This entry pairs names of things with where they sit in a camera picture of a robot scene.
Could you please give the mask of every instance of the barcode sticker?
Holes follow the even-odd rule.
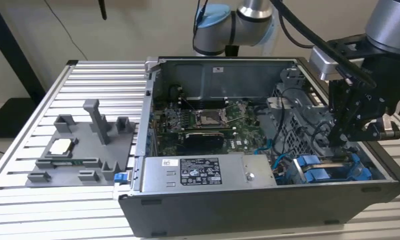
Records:
[[[162,159],[161,166],[162,167],[177,167],[178,166],[178,159]]]

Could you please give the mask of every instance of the black pole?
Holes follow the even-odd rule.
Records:
[[[6,22],[0,14],[0,51],[10,65],[15,76],[35,105],[45,96],[45,90],[39,84],[31,66],[25,58],[19,45],[13,37]]]

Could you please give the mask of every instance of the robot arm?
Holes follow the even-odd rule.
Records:
[[[400,130],[389,116],[400,101],[400,0],[380,0],[365,34],[330,40],[327,45],[358,65],[376,84],[374,88],[361,85],[358,76],[314,47],[309,63],[319,78],[326,80],[334,71],[344,78],[329,81],[327,106],[334,116],[329,146],[344,143],[341,134],[352,142],[398,139]]]

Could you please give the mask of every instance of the blue latch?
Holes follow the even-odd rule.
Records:
[[[125,183],[125,182],[127,182],[127,174],[126,173],[115,173],[113,175],[113,182],[114,183]]]

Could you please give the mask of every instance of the white component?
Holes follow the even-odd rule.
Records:
[[[221,66],[213,67],[211,72],[213,73],[222,73],[223,72],[223,67],[221,67]]]
[[[162,159],[161,166],[162,167],[177,167],[178,166],[178,159]]]
[[[67,138],[57,139],[53,142],[51,147],[49,149],[50,154],[62,155],[67,151],[70,144],[71,144],[70,139]]]

